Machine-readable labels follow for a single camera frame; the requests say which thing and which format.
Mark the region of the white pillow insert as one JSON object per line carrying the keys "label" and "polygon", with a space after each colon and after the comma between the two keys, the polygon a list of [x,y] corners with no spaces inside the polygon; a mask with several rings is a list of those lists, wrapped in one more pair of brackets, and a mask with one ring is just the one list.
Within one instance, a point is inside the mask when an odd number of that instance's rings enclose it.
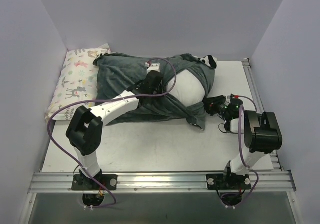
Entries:
{"label": "white pillow insert", "polygon": [[167,89],[171,89],[170,94],[176,97],[185,106],[191,106],[201,102],[206,94],[205,89],[199,79],[189,70],[183,70],[172,78],[168,84]]}

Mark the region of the zebra pillowcase with grey lining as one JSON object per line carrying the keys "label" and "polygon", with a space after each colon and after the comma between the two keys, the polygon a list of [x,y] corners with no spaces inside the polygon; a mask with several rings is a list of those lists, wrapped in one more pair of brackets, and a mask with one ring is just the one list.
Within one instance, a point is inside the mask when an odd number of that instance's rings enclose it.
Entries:
{"label": "zebra pillowcase with grey lining", "polygon": [[105,101],[127,90],[139,98],[139,107],[112,124],[185,119],[205,129],[203,99],[212,90],[217,58],[186,53],[172,57],[138,57],[123,53],[100,54],[97,99]]}

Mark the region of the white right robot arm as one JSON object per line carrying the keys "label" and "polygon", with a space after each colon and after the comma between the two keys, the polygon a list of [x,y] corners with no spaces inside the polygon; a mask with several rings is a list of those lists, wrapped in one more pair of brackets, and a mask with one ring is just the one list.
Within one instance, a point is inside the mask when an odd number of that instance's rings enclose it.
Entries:
{"label": "white right robot arm", "polygon": [[223,120],[222,133],[238,135],[239,154],[228,162],[221,179],[227,188],[234,188],[245,180],[261,158],[279,150],[283,144],[275,113],[259,113],[256,104],[254,110],[246,110],[243,99],[253,102],[247,96],[234,94],[203,99],[206,112]]}

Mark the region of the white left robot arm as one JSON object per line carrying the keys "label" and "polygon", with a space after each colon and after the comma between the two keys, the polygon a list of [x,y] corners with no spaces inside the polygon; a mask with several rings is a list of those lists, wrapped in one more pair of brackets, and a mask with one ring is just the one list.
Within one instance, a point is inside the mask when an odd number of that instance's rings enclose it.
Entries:
{"label": "white left robot arm", "polygon": [[89,189],[101,184],[101,168],[96,150],[101,144],[103,128],[118,117],[151,101],[154,95],[163,94],[164,75],[156,70],[147,73],[145,79],[136,82],[117,97],[87,108],[79,106],[67,128],[66,137],[74,147],[84,175],[83,183]]}

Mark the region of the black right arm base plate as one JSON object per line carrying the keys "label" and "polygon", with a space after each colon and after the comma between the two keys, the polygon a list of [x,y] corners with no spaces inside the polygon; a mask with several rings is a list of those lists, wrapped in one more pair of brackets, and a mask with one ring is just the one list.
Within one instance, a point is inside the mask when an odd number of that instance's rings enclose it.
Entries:
{"label": "black right arm base plate", "polygon": [[225,176],[224,174],[207,174],[207,189],[209,190],[250,190],[251,180],[248,175]]}

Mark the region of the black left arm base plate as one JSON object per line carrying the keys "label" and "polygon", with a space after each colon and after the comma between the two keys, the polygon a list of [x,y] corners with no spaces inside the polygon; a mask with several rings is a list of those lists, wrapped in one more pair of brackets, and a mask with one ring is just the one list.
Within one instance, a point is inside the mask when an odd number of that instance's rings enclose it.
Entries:
{"label": "black left arm base plate", "polygon": [[[100,174],[96,176],[96,179],[108,190],[117,189],[118,176],[116,174]],[[102,189],[103,188],[96,181],[83,174],[75,174],[73,177],[71,190],[89,191]]]}

